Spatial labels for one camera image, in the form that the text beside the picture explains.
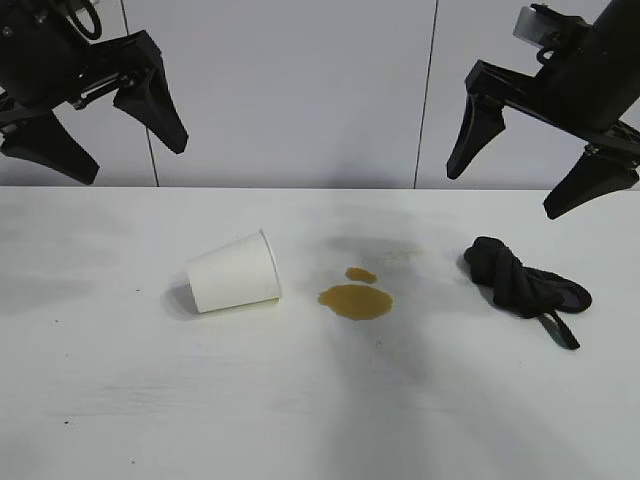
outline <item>white paper cup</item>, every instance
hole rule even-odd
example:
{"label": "white paper cup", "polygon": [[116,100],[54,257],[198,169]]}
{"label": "white paper cup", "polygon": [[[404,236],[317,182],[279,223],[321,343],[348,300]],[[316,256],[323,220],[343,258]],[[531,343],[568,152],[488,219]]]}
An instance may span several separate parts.
{"label": "white paper cup", "polygon": [[262,230],[187,265],[200,313],[280,298],[276,262]]}

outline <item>white wall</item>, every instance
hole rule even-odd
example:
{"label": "white wall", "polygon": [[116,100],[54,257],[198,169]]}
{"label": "white wall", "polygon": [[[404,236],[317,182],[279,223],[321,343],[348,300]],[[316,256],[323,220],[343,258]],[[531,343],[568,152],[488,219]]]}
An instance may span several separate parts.
{"label": "white wall", "polygon": [[[124,0],[132,31],[164,52],[191,134],[181,156],[152,139],[163,186],[412,187],[436,0]],[[534,74],[512,36],[525,0],[439,0],[419,188],[556,185],[584,142],[505,109],[506,132],[457,181],[446,178],[477,59]],[[551,0],[592,22],[608,0]],[[125,34],[120,0],[101,0],[105,39]],[[102,169],[98,185],[154,185],[144,128],[102,99],[58,109]],[[624,117],[640,125],[640,105]],[[0,185],[67,185],[0,159]]]}
{"label": "white wall", "polygon": [[127,0],[191,134],[162,185],[411,187],[434,0]]}
{"label": "white wall", "polygon": [[[98,5],[104,39],[126,35],[120,0]],[[112,106],[113,95],[76,112],[69,105],[55,113],[74,139],[101,166],[96,185],[155,185],[144,127]],[[0,155],[0,185],[78,185],[64,175],[25,160]]]}
{"label": "white wall", "polygon": [[[592,23],[608,0],[549,0],[561,13]],[[482,59],[535,74],[537,50],[512,36],[520,8],[513,0],[440,0],[424,117],[418,187],[542,188],[555,186],[582,155],[585,142],[505,108],[507,130],[456,181],[446,178],[465,108],[464,79]],[[624,117],[640,125],[640,106]]]}

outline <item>robotic arm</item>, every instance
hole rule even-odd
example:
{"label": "robotic arm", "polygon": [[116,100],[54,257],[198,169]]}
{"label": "robotic arm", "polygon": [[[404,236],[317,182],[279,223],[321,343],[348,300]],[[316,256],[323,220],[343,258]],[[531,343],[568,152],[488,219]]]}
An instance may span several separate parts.
{"label": "robotic arm", "polygon": [[458,178],[505,130],[505,106],[588,142],[544,202],[550,218],[640,177],[640,133],[620,117],[640,97],[640,1],[613,0],[593,25],[545,5],[522,9],[515,36],[540,48],[535,77],[478,61],[466,79],[467,107],[447,163]]}
{"label": "robotic arm", "polygon": [[[98,164],[52,110],[82,110],[117,91],[114,106],[182,153],[188,135],[171,100],[161,52],[145,32],[89,43],[102,34],[96,0],[0,0],[0,151],[93,183]],[[89,30],[77,17],[86,9]]]}

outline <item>black rag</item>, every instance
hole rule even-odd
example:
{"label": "black rag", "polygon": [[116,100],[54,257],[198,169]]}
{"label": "black rag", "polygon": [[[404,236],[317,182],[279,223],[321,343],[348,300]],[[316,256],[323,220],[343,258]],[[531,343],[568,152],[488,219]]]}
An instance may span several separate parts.
{"label": "black rag", "polygon": [[496,306],[524,318],[550,315],[567,348],[580,348],[578,340],[557,311],[579,313],[591,306],[589,292],[571,280],[535,268],[525,267],[502,241],[478,237],[464,254],[475,284],[493,288]]}

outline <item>brown liquid puddle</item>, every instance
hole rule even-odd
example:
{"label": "brown liquid puddle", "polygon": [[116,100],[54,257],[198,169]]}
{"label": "brown liquid puddle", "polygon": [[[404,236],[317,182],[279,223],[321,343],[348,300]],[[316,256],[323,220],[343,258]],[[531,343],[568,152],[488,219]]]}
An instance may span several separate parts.
{"label": "brown liquid puddle", "polygon": [[352,267],[345,274],[349,280],[354,282],[364,282],[368,284],[376,283],[378,276],[375,273],[366,271],[364,268]]}
{"label": "brown liquid puddle", "polygon": [[[347,278],[353,281],[375,283],[378,277],[361,268],[350,268]],[[336,285],[320,294],[318,303],[325,305],[337,315],[351,320],[373,320],[389,313],[393,308],[393,297],[368,285]]]}

